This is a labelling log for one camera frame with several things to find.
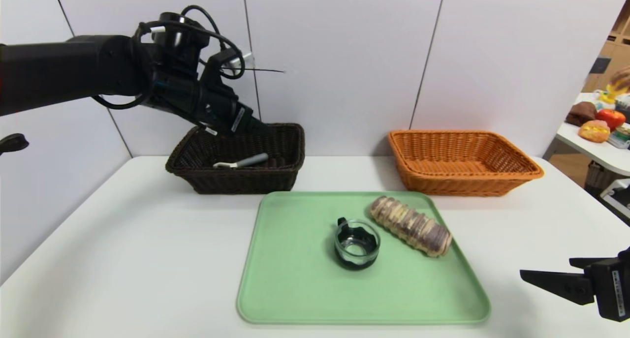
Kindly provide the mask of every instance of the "black handle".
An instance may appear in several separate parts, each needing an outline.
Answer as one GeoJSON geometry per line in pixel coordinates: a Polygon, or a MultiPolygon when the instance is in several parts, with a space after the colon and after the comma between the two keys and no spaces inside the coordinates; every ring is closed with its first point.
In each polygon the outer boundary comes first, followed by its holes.
{"type": "Polygon", "coordinates": [[[11,134],[0,140],[0,154],[24,150],[28,145],[29,142],[23,134],[11,134]]]}

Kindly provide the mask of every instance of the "cup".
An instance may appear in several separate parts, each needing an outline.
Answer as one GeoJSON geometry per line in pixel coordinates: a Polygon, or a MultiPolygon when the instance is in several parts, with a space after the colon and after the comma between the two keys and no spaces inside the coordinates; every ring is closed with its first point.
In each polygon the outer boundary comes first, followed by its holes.
{"type": "Polygon", "coordinates": [[[335,230],[335,254],[344,268],[365,269],[371,266],[378,256],[380,236],[376,229],[362,220],[337,220],[335,230]]]}

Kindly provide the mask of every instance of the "sticker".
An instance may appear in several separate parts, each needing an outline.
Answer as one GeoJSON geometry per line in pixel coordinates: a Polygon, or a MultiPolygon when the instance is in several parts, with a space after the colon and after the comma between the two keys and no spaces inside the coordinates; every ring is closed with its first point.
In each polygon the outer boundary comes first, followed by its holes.
{"type": "Polygon", "coordinates": [[[238,111],[236,120],[234,120],[234,124],[232,124],[232,132],[236,132],[236,128],[238,127],[238,124],[241,123],[241,118],[243,118],[243,114],[245,114],[245,108],[241,108],[241,110],[238,111]]]}
{"type": "Polygon", "coordinates": [[[615,296],[617,297],[617,312],[620,317],[623,317],[626,315],[626,306],[624,305],[624,294],[623,291],[621,291],[619,271],[612,271],[612,283],[615,286],[615,296]]]}
{"type": "Polygon", "coordinates": [[[218,132],[216,132],[216,130],[212,130],[209,127],[205,127],[205,131],[211,133],[212,135],[216,136],[218,134],[218,132]]]}

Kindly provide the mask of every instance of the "bread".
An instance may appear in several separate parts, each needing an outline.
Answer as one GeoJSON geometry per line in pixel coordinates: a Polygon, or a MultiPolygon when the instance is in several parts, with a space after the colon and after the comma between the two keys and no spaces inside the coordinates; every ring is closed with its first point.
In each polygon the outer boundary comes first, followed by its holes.
{"type": "Polygon", "coordinates": [[[597,114],[597,109],[594,104],[591,102],[580,102],[571,107],[565,122],[582,126],[588,121],[595,120],[595,114],[597,114]]]}
{"type": "Polygon", "coordinates": [[[450,248],[452,235],[447,228],[392,197],[376,199],[370,213],[377,223],[430,257],[445,255],[450,248]]]}
{"type": "Polygon", "coordinates": [[[589,121],[580,127],[578,135],[594,143],[603,143],[610,136],[610,128],[605,121],[589,121]]]}

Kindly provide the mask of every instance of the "peeler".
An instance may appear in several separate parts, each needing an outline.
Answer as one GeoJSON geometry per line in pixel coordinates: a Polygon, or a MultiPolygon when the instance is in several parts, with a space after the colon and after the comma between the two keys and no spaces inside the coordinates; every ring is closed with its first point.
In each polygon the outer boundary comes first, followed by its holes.
{"type": "Polygon", "coordinates": [[[268,159],[269,159],[269,155],[263,152],[262,154],[256,154],[256,155],[254,155],[252,157],[248,157],[248,158],[242,159],[242,160],[234,162],[234,163],[217,162],[214,165],[212,165],[212,167],[214,167],[214,168],[219,168],[219,167],[229,167],[229,168],[246,167],[246,166],[251,166],[251,165],[255,165],[257,163],[261,163],[261,162],[267,161],[268,159]]]}

